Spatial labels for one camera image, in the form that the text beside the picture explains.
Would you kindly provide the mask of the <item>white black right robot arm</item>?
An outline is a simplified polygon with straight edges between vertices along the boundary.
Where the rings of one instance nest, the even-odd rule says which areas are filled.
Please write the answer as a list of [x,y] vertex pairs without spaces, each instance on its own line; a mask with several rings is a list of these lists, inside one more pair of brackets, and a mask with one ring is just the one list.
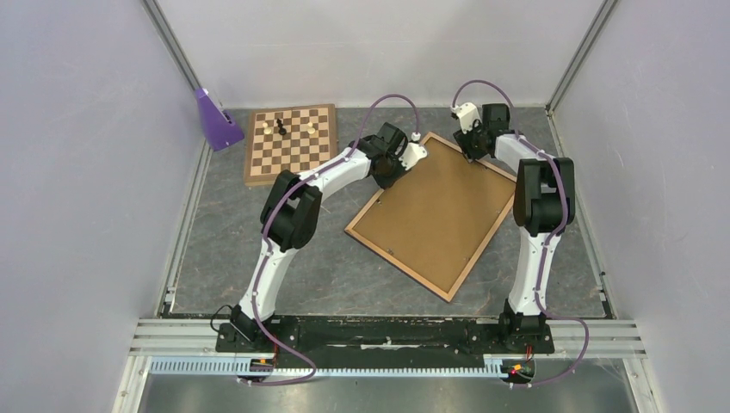
[[454,105],[454,138],[470,162],[489,156],[517,174],[513,217],[520,230],[517,277],[499,316],[499,344],[518,351],[548,335],[546,289],[556,246],[574,218],[574,163],[553,157],[510,127],[505,104]]

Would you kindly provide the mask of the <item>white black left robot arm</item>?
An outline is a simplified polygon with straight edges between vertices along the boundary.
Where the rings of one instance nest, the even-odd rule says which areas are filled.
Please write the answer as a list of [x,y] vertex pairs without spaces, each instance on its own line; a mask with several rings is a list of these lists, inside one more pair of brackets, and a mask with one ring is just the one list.
[[331,160],[305,172],[282,171],[275,179],[262,213],[262,243],[256,269],[242,299],[232,308],[231,325],[250,351],[265,348],[275,303],[288,267],[312,239],[322,203],[353,182],[374,178],[390,188],[428,152],[421,134],[405,134],[386,122],[380,130],[352,141]]

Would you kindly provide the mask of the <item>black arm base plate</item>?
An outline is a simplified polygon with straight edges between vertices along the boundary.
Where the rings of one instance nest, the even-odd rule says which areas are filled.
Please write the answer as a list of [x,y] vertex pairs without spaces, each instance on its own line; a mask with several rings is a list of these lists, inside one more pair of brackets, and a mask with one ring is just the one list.
[[514,327],[504,319],[475,317],[270,317],[262,325],[245,315],[217,328],[218,352],[269,352],[281,346],[302,354],[319,348],[457,348],[469,354],[553,354],[553,335],[541,326]]

